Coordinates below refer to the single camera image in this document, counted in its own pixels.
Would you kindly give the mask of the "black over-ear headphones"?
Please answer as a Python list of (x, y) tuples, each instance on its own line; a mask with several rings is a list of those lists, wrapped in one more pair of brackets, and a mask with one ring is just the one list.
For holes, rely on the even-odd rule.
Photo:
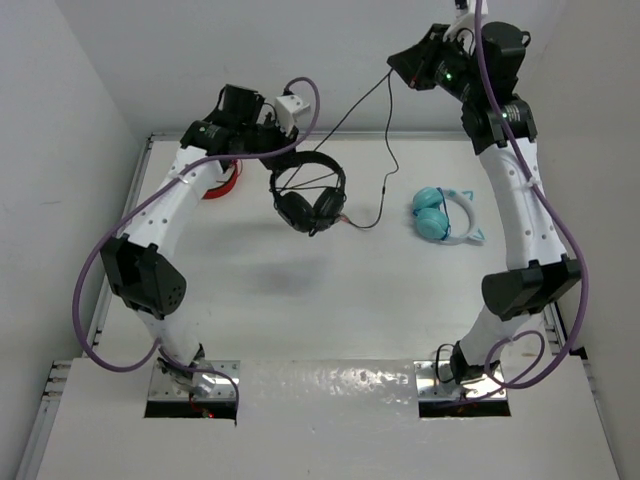
[[(296, 192), (281, 193), (276, 181), (289, 169), (318, 164), (329, 168), (338, 178), (338, 185), (326, 187), (314, 204)], [(338, 222), (346, 202), (346, 175), (342, 167), (330, 156), (317, 151), (301, 151), (277, 160), (269, 178), (269, 191), (278, 214), (300, 233), (313, 237)]]

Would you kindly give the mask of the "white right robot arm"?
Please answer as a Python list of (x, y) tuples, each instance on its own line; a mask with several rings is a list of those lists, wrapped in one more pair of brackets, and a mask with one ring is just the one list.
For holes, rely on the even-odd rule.
[(464, 47), (462, 22), (436, 23), (387, 63), (409, 89), (441, 88), (461, 103), (463, 129), (484, 168), (498, 207), (506, 268), (485, 276), (484, 305), (469, 332), (452, 348), (456, 384), (492, 374), (506, 343), (575, 284), (588, 298), (584, 257), (565, 248), (566, 226), (546, 199), (537, 172), (538, 134), (530, 105), (515, 91), (530, 43), (528, 32), (505, 22), (480, 22)]

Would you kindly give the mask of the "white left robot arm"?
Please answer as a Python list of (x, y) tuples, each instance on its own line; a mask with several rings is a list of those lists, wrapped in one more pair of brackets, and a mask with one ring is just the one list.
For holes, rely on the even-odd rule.
[(100, 248), (112, 293), (142, 321), (158, 345), (164, 374), (184, 392), (202, 392), (225, 375), (209, 370), (201, 343), (177, 313), (187, 281), (172, 259), (183, 230), (231, 167), (246, 159), (272, 164), (293, 153), (299, 117), (318, 110), (290, 89), (267, 115), (264, 104), (255, 90), (225, 85), (213, 111), (183, 134), (156, 192)]

